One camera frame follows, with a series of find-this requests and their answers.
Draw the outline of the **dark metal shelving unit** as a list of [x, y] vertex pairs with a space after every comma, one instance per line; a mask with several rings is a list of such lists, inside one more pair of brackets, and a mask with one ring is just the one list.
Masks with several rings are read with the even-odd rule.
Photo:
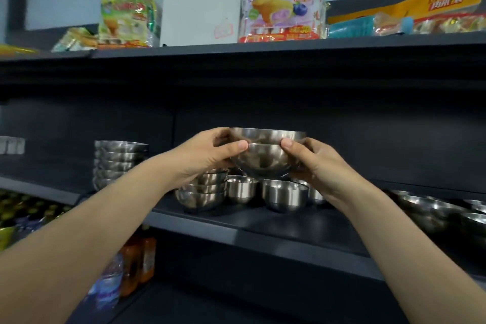
[[[391, 36], [0, 58], [0, 187], [74, 204], [92, 189], [94, 140], [153, 153], [200, 130], [306, 131], [381, 189], [486, 199], [486, 34]], [[345, 217], [168, 195], [156, 276], [114, 314], [71, 323], [408, 324]]]

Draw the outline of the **small yellow snack packet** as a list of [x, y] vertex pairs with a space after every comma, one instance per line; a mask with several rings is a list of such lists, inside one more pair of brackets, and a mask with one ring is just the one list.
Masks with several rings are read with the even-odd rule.
[[72, 27], [53, 46], [51, 52], [89, 51], [98, 49], [98, 35], [85, 27]]

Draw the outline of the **person's right forearm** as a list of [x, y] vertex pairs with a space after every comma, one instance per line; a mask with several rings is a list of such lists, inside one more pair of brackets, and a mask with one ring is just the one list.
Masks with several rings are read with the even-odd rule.
[[411, 324], [486, 324], [486, 291], [368, 182], [328, 196], [358, 232]]

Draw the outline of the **flat yellow packet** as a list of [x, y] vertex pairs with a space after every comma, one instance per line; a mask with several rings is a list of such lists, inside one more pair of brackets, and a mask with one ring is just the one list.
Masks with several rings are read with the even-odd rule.
[[1, 56], [15, 56], [15, 55], [30, 55], [36, 54], [38, 50], [19, 47], [15, 45], [0, 44], [0, 57]]

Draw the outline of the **white price tag holders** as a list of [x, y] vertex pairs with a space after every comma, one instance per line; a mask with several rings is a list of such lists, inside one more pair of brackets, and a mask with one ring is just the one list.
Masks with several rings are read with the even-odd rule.
[[0, 136], [0, 155], [24, 155], [25, 138]]

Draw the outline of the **person's left forearm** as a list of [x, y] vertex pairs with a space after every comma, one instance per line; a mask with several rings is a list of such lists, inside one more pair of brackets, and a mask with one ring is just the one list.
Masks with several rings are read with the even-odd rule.
[[168, 191], [175, 150], [129, 171], [0, 253], [0, 324], [65, 324]]

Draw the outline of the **row of dark bottles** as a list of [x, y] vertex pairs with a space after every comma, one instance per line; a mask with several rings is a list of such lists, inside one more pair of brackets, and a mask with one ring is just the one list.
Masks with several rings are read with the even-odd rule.
[[0, 189], [0, 252], [71, 208], [43, 198]]

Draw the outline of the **small steel bowl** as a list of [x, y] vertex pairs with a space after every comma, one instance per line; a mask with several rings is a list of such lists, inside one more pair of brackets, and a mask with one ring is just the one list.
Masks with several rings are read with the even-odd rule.
[[286, 180], [263, 180], [262, 199], [273, 211], [294, 212], [306, 206], [308, 186]]
[[307, 187], [307, 205], [323, 205], [327, 203], [327, 200], [321, 195], [315, 188], [313, 188], [308, 182], [296, 178], [291, 178], [291, 181]]
[[246, 205], [256, 195], [259, 182], [244, 175], [228, 175], [226, 181], [226, 198], [234, 204]]

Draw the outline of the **clear water bottle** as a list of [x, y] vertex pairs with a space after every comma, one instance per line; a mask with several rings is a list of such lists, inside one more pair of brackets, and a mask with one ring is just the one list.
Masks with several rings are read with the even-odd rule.
[[113, 309], [118, 304], [123, 275], [123, 256], [117, 253], [102, 273], [98, 283], [95, 298], [95, 307], [98, 311]]

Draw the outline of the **person's left hand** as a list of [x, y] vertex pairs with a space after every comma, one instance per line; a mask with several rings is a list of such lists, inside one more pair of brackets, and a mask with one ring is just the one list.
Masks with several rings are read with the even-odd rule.
[[231, 159], [213, 160], [213, 148], [231, 141], [228, 127], [201, 131], [178, 147], [165, 153], [170, 174], [170, 189], [184, 186], [212, 168], [234, 167]]

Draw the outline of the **long orange snack pack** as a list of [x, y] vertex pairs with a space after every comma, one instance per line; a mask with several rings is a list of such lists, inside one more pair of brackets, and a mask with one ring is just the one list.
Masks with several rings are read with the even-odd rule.
[[486, 11], [477, 12], [483, 0], [404, 0], [377, 8], [328, 17], [328, 25], [384, 13], [392, 17], [411, 17], [411, 34], [450, 34], [486, 32]]

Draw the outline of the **teal snack packet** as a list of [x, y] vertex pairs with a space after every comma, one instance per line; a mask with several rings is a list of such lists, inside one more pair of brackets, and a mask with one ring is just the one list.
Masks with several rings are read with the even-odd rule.
[[411, 17], [396, 18], [378, 13], [328, 25], [327, 38], [385, 37], [411, 34], [413, 29]]

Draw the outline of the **orange drink bottle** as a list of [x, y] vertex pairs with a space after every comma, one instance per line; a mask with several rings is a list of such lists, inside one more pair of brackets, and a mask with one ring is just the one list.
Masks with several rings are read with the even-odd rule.
[[138, 238], [132, 235], [120, 249], [120, 253], [124, 263], [120, 296], [128, 297], [139, 285], [142, 251]]
[[149, 282], [155, 274], [155, 256], [157, 240], [153, 234], [152, 229], [146, 225], [141, 225], [141, 248], [142, 248], [142, 263], [140, 284]]

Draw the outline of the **green yellow snack bag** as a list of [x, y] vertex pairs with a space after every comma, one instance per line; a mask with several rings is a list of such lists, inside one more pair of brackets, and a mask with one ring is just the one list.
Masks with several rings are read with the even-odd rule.
[[98, 49], [160, 46], [157, 0], [100, 0], [100, 15]]

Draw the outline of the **white cardboard box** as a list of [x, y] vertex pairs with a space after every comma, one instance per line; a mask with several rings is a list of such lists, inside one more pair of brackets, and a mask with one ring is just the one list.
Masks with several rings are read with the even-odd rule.
[[163, 0], [160, 45], [236, 44], [241, 0]]

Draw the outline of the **large steel bowl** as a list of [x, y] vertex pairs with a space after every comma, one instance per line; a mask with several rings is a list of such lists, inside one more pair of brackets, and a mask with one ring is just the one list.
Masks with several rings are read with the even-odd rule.
[[303, 143], [306, 137], [304, 131], [230, 127], [228, 139], [231, 142], [244, 140], [248, 143], [245, 151], [230, 159], [236, 167], [251, 177], [284, 177], [298, 169], [300, 162], [281, 147], [282, 139]]

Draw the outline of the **person's right hand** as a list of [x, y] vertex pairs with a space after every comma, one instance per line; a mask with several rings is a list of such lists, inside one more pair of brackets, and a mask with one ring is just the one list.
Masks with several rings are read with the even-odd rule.
[[344, 211], [368, 186], [368, 181], [355, 171], [330, 145], [305, 138], [304, 166], [293, 177], [307, 181], [334, 207]]

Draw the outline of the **tall stack of steel bowls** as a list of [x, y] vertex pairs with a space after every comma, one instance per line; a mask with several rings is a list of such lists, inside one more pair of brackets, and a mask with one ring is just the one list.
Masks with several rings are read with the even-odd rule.
[[95, 140], [92, 184], [100, 191], [149, 157], [149, 144]]

